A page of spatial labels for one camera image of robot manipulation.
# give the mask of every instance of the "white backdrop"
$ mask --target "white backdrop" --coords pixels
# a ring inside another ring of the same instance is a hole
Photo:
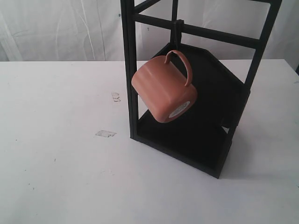
[[[171,19],[172,0],[144,13]],[[185,23],[258,38],[269,6],[249,0],[181,0]],[[299,64],[299,1],[283,0],[264,58]],[[147,60],[170,31],[136,25],[137,57]],[[183,35],[183,43],[210,50],[219,59],[248,59],[254,51]],[[0,61],[124,60],[120,0],[0,0]]]

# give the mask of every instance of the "metal frame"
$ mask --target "metal frame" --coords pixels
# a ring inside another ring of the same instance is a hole
[[[170,42],[174,43],[174,30],[173,24],[177,20],[178,13],[178,0],[173,0],[172,3],[172,18],[171,21],[159,19],[147,15],[139,14],[148,7],[154,5],[160,0],[146,0],[141,4],[135,6],[134,0],[121,0],[121,12],[122,12],[122,25],[123,25],[123,40],[124,40],[124,52],[125,52],[125,62],[126,62],[126,73],[127,73],[127,90],[128,90],[128,108],[129,108],[129,121],[130,121],[130,137],[135,140],[139,140],[137,136],[137,122],[138,122],[138,100],[137,93],[131,85],[131,79],[137,70],[136,66],[136,38],[135,38],[135,22],[141,22],[156,27],[161,27],[171,30]],[[239,120],[243,113],[244,107],[247,103],[247,99],[250,94],[250,89],[253,80],[256,76],[257,69],[261,62],[265,47],[267,45],[270,33],[272,31],[275,19],[277,17],[282,0],[253,0],[258,2],[270,3],[270,9],[268,11],[264,27],[262,29],[259,39],[254,39],[250,37],[234,35],[230,33],[225,33],[221,31],[211,30],[202,27],[196,27],[188,24],[182,24],[181,31],[183,33],[205,37],[209,39],[218,40],[221,42],[227,42],[239,46],[244,46],[247,48],[255,49],[255,54],[252,59],[250,69],[247,74],[247,78],[244,83],[244,88],[242,91],[241,103],[237,106],[235,111],[235,116],[232,121],[232,126],[224,143],[223,155],[220,157],[220,161],[217,166],[217,173],[222,170],[223,164],[225,162],[226,156],[228,154],[231,140],[235,133],[236,127],[238,126]]]

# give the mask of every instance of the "mug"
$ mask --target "mug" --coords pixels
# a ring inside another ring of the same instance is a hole
[[[172,53],[178,55],[184,63],[187,78],[170,61]],[[160,123],[178,118],[194,104],[197,91],[191,82],[191,65],[178,50],[171,50],[166,56],[152,58],[132,78],[132,86]]]

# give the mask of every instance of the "mug handle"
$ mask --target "mug handle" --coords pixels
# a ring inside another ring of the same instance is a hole
[[[180,52],[178,50],[171,50],[170,52],[167,53],[166,60],[165,60],[164,64],[169,64],[171,53],[175,53],[176,55],[178,55],[179,58],[184,63],[184,66],[187,70],[187,81],[185,83],[185,86],[189,86],[192,82],[192,68],[191,68],[191,65],[190,65],[188,59],[186,58],[186,56],[182,52]]]

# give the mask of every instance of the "stain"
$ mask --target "stain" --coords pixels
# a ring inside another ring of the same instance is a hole
[[[96,133],[95,135],[105,137],[105,138],[109,138],[109,137],[115,136],[116,134],[117,133],[115,133],[115,132],[108,132],[108,131],[105,131],[105,130],[101,130],[98,133]]]
[[[112,95],[112,99],[113,99],[114,102],[120,102],[121,101],[119,93],[112,92],[111,95]]]

